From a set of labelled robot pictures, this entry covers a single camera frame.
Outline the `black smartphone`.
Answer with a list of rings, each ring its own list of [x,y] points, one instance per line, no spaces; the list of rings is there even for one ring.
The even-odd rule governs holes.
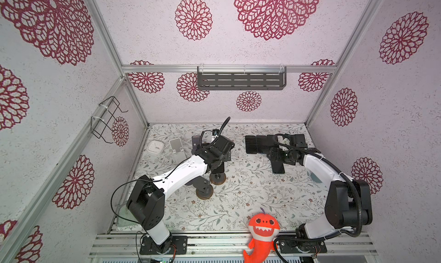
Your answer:
[[[255,155],[258,154],[258,145],[256,136],[245,136],[246,153]]]

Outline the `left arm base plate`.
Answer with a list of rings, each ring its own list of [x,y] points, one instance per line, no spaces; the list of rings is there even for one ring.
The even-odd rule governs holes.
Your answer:
[[[141,255],[185,255],[187,253],[187,236],[172,235],[161,245],[150,236],[144,237],[141,242]]]

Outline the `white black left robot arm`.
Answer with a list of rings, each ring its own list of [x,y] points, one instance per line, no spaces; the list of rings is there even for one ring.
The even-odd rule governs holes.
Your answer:
[[[225,181],[218,168],[233,148],[232,140],[218,136],[173,170],[154,178],[142,176],[136,181],[126,206],[156,246],[171,244],[171,232],[163,221],[166,200],[186,185],[195,187],[199,199],[210,199],[214,193],[212,184]]]

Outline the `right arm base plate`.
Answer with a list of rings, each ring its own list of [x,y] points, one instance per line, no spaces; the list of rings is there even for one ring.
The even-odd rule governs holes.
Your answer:
[[[295,235],[281,235],[277,237],[277,244],[281,254],[327,253],[325,240],[311,240],[297,238]]]

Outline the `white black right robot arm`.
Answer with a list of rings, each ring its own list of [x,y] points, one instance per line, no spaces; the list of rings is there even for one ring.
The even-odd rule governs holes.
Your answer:
[[[328,240],[345,234],[358,237],[373,220],[370,186],[342,172],[317,148],[309,148],[297,135],[275,134],[269,151],[270,160],[300,164],[327,188],[325,209],[319,218],[300,225],[297,238],[303,241]]]

